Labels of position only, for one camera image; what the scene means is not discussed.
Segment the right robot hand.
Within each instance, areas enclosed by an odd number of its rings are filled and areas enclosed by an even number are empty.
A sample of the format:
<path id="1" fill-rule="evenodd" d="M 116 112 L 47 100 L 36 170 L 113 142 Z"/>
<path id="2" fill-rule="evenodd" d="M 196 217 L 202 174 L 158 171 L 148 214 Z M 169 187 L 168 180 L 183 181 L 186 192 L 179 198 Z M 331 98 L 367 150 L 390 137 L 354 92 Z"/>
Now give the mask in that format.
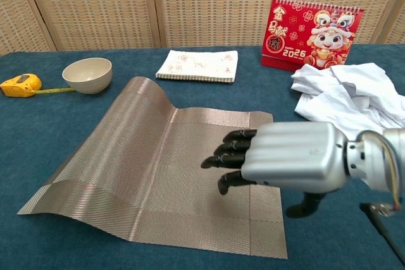
<path id="1" fill-rule="evenodd" d="M 231 131 L 201 167 L 229 169 L 218 180 L 222 195 L 245 185 L 300 191 L 302 202 L 288 207 L 286 215 L 305 218 L 348 182 L 346 147 L 346 136 L 332 123 L 267 123 Z"/>

